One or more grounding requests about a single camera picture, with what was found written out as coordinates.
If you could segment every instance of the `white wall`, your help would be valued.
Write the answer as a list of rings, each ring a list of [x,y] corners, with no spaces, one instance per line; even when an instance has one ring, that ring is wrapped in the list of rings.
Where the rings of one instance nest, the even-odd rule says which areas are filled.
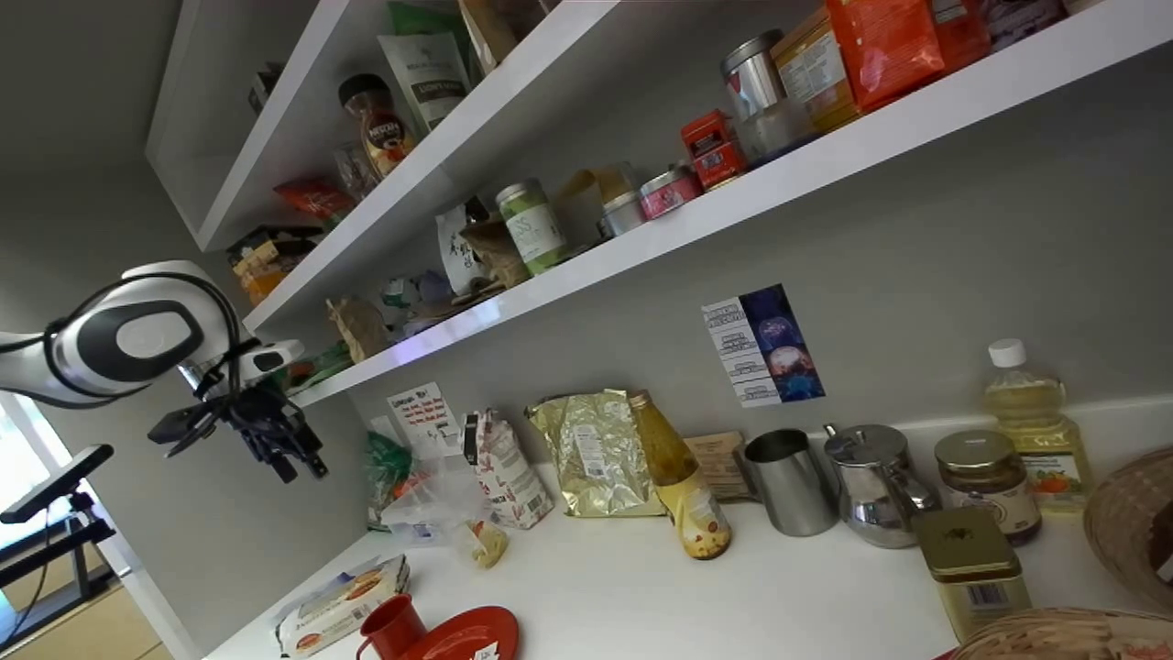
[[[5,329],[40,329],[118,270],[167,256],[195,251],[147,165],[0,181]],[[161,377],[125,404],[47,420],[75,450],[114,445],[96,489],[195,646],[214,648],[362,533],[362,431],[347,404],[317,411],[332,478],[283,489],[230,431],[170,461],[142,434],[189,404],[179,377]]]
[[[1023,333],[1079,400],[1173,389],[1173,48],[593,285],[355,391],[456,406],[644,385],[683,431],[971,416]],[[702,306],[785,284],[829,400],[741,411]]]

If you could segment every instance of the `cup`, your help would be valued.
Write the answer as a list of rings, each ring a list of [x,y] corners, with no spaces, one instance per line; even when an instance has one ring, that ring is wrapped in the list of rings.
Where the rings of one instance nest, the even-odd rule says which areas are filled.
[[[355,648],[355,660],[367,646],[374,646],[377,660],[401,660],[418,640],[424,640],[424,622],[418,620],[411,599],[401,594],[367,618],[362,640],[367,641]]]
[[[776,431],[741,449],[741,466],[785,537],[819,537],[837,526],[834,492],[798,431]]]

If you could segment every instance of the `wall shelf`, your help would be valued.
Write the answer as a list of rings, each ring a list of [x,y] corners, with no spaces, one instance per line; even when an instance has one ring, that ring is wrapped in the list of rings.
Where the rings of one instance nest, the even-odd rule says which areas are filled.
[[[1021,102],[1050,96],[1065,86],[1092,77],[1116,61],[1127,61],[1140,50],[1173,39],[1173,4],[1162,0],[1110,0],[1096,4],[1008,50],[999,50],[924,93],[914,93],[881,115],[870,115],[802,149],[793,149],[780,160],[771,160],[704,198],[685,207],[683,213],[644,223],[615,244],[606,244],[504,299],[492,299],[424,333],[416,333],[367,365],[355,365],[332,383],[305,389],[297,398],[302,406],[323,404],[347,389],[358,389],[374,377],[384,377],[401,366],[411,366],[424,355],[435,355],[451,346],[462,346],[478,333],[505,325],[528,311],[550,310],[578,291],[589,291],[606,280],[633,270],[648,259],[659,259],[683,245],[704,244],[726,226],[748,223],[763,213],[773,213],[797,198],[837,187],[848,175],[894,160],[916,148],[950,140],[952,131],[999,119]],[[250,325],[266,325],[283,317],[283,310],[297,310],[294,300],[317,299],[323,280],[336,280],[355,263],[336,263],[345,256],[367,255],[367,230],[343,223],[323,251],[317,251],[280,291],[266,300]]]

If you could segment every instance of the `canned food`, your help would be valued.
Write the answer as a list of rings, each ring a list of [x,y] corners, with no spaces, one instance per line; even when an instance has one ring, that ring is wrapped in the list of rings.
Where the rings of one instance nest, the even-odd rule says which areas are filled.
[[[1008,542],[1039,537],[1043,517],[1023,457],[999,431],[969,431],[939,439],[947,505],[990,511]]]
[[[559,215],[536,181],[520,181],[498,190],[498,213],[509,237],[531,275],[550,270],[564,256],[564,235]]]
[[[639,187],[639,211],[644,222],[677,213],[694,198],[702,198],[702,184],[688,168],[668,168]]]

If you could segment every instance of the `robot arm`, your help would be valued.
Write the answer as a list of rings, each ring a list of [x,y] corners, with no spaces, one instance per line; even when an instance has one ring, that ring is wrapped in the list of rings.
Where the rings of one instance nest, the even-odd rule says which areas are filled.
[[[294,340],[246,340],[224,292],[184,259],[125,270],[40,333],[0,333],[0,389],[53,406],[102,406],[179,371],[195,406],[167,416],[150,439],[172,455],[230,423],[283,481],[305,461],[325,472],[319,437],[268,377],[302,355]]]

